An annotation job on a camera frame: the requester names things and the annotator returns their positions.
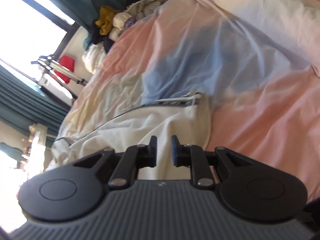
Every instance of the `pink fabric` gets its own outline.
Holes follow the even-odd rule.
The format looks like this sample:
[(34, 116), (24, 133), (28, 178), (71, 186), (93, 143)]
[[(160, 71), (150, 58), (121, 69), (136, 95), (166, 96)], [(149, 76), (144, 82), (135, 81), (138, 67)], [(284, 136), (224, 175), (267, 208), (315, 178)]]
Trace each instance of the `pink fabric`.
[(207, 150), (225, 146), (297, 176), (320, 196), (320, 80), (312, 67), (215, 109)]

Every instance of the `yellow cloth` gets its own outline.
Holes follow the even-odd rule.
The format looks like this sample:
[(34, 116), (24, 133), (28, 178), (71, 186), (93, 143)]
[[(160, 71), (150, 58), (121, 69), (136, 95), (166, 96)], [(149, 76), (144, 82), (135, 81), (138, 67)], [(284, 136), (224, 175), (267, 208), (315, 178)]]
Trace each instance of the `yellow cloth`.
[(114, 10), (110, 6), (101, 5), (99, 20), (95, 22), (95, 24), (100, 28), (100, 35), (107, 35), (111, 31), (112, 20), (117, 12), (117, 10)]

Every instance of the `bedsheet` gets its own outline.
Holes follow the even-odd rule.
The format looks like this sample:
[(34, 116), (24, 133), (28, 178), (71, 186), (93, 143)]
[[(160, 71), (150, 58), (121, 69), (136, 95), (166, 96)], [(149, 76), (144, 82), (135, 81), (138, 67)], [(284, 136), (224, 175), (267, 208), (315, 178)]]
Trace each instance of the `bedsheet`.
[[(112, 145), (98, 134), (117, 116), (156, 125), (153, 114), (141, 120), (141, 105), (199, 92), (211, 113), (201, 119), (211, 127), (203, 148), (225, 146), (286, 171), (305, 183), (308, 201), (320, 197), (319, 26), (318, 0), (167, 1), (110, 49), (62, 123), (70, 145), (53, 145), (51, 167)], [(130, 118), (134, 141), (147, 140)], [(164, 125), (159, 136), (172, 132)]]

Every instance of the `window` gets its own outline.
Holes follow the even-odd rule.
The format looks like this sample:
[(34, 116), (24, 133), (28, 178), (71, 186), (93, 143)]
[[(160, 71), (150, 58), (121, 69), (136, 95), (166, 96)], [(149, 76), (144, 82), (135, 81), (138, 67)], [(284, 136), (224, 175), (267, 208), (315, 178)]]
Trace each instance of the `window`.
[(0, 0), (0, 60), (40, 80), (31, 65), (39, 56), (60, 55), (79, 25), (49, 0)]

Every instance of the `metal screw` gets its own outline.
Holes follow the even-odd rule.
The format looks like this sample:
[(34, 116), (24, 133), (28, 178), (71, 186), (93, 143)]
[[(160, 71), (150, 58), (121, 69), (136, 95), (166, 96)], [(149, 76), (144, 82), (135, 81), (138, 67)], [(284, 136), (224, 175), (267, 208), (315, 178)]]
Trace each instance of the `metal screw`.
[(121, 178), (116, 178), (111, 181), (111, 185), (118, 186), (118, 187), (124, 186), (126, 183), (127, 183), (127, 180), (121, 179)]
[(198, 180), (198, 185), (203, 187), (209, 187), (213, 185), (214, 181), (209, 178), (202, 178)]

